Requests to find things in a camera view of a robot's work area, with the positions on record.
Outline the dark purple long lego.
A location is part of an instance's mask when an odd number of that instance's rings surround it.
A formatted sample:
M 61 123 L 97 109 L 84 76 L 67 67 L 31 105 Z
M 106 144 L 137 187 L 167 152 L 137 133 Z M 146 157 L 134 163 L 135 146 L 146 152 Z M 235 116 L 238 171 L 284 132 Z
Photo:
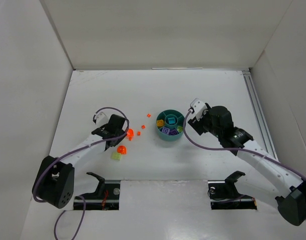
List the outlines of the dark purple long lego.
M 179 134 L 179 132 L 177 131 L 177 129 L 172 129 L 170 132 L 169 132 L 169 135 L 170 136 L 174 136 L 174 135 L 177 135 Z

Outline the lavender square lego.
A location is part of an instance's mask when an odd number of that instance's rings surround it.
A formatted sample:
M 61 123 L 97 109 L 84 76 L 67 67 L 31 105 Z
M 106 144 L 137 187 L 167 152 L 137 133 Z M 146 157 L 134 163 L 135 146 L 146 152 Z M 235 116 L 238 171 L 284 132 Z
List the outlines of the lavender square lego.
M 162 132 L 163 134 L 165 134 L 165 135 L 169 135 L 170 129 L 167 128 L 167 127 L 163 127 L 163 128 L 161 129 L 161 132 Z

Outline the yellow orange square lego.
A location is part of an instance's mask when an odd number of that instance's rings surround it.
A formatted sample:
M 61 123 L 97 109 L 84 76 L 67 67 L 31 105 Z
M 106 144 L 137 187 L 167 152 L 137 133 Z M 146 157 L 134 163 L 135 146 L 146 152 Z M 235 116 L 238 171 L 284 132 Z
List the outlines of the yellow orange square lego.
M 156 121 L 156 125 L 158 128 L 164 127 L 165 126 L 165 121 L 163 119 L 159 119 Z

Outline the teal oval lego piece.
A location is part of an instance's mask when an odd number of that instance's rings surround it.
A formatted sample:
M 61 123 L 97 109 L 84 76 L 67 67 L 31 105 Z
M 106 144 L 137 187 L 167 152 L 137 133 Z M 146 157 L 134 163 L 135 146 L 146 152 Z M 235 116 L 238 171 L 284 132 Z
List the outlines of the teal oval lego piece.
M 171 116 L 171 117 L 168 117 L 166 121 L 169 125 L 174 125 L 177 123 L 177 118 Z

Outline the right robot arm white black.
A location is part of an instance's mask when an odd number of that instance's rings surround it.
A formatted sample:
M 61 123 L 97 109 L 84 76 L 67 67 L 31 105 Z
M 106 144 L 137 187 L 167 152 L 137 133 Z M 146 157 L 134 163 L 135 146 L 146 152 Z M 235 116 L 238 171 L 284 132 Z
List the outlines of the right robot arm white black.
M 212 200 L 228 204 L 249 196 L 276 208 L 294 226 L 306 221 L 306 176 L 280 163 L 252 135 L 235 127 L 226 107 L 211 107 L 196 98 L 190 104 L 183 125 L 190 125 L 199 135 L 210 133 L 217 138 L 221 147 L 205 147 L 206 150 L 231 152 L 269 181 L 269 185 L 253 183 L 244 172 L 235 171 L 220 186 L 211 187 Z

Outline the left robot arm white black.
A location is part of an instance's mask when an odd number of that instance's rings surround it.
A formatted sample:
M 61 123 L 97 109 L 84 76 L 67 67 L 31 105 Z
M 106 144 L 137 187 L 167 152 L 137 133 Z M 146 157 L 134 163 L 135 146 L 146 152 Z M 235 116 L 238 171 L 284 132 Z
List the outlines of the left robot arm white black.
M 99 154 L 117 146 L 127 134 L 124 125 L 129 126 L 124 114 L 107 117 L 103 112 L 96 115 L 94 123 L 96 129 L 73 150 L 42 160 L 32 188 L 36 202 L 49 203 L 58 209 L 65 207 L 74 196 L 75 173 Z

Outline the orange round lego upper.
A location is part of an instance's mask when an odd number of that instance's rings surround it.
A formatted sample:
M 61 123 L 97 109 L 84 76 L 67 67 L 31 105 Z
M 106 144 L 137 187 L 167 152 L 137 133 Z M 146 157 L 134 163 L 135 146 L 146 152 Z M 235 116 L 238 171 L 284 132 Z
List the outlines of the orange round lego upper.
M 134 131 L 131 128 L 129 128 L 127 131 L 127 137 L 132 138 L 133 136 L 134 136 Z

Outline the orange round lego lower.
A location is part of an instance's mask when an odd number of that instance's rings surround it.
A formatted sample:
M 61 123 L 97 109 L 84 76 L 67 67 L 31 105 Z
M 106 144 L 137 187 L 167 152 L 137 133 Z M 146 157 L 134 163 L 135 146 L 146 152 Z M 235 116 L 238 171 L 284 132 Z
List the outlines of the orange round lego lower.
M 127 148 L 123 145 L 118 146 L 117 148 L 117 153 L 120 153 L 121 155 L 126 155 L 127 154 Z

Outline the teal round divided container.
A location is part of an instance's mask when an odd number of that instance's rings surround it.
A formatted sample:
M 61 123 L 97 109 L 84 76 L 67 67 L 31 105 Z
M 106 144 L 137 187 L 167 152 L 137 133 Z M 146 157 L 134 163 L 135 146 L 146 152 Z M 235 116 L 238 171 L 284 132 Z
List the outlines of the teal round divided container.
M 166 119 L 168 117 L 175 117 L 177 118 L 177 123 L 174 125 L 169 125 L 166 121 Z M 184 116 L 181 112 L 174 110 L 174 109 L 168 109 L 168 110 L 164 110 L 161 113 L 159 113 L 159 115 L 156 118 L 157 120 L 161 120 L 163 119 L 165 121 L 165 126 L 164 127 L 168 127 L 170 130 L 172 129 L 177 129 L 178 126 L 183 126 L 183 122 L 184 122 Z M 181 136 L 183 135 L 183 132 L 177 134 L 177 135 L 165 135 L 161 132 L 162 128 L 158 128 L 156 125 L 156 130 L 157 130 L 157 134 L 160 137 L 160 139 L 162 139 L 163 141 L 168 141 L 168 142 L 174 142 L 177 141 L 181 138 Z

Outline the light green lego lower left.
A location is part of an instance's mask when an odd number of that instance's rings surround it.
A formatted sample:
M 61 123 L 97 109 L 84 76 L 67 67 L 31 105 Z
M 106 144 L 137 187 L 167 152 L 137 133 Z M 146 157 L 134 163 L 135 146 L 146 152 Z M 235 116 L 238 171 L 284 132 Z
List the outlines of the light green lego lower left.
M 119 161 L 119 160 L 121 160 L 121 158 L 122 158 L 122 154 L 121 153 L 119 153 L 119 152 L 112 152 L 112 154 L 111 154 L 111 159 L 112 160 Z

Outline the aluminium rail right side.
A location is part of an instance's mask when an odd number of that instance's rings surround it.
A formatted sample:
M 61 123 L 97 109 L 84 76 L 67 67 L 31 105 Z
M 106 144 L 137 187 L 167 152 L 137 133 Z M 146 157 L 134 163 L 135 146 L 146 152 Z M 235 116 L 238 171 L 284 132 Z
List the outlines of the aluminium rail right side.
M 255 85 L 252 79 L 251 72 L 248 70 L 242 71 L 242 76 L 245 81 L 245 85 L 249 94 L 249 98 L 253 107 L 253 111 L 255 114 L 255 118 L 258 124 L 258 128 L 261 134 L 261 139 L 263 145 L 265 146 L 266 151 L 272 155 L 273 157 L 277 158 L 275 147 L 268 129 L 268 125 L 266 123 L 266 119 L 255 89 Z

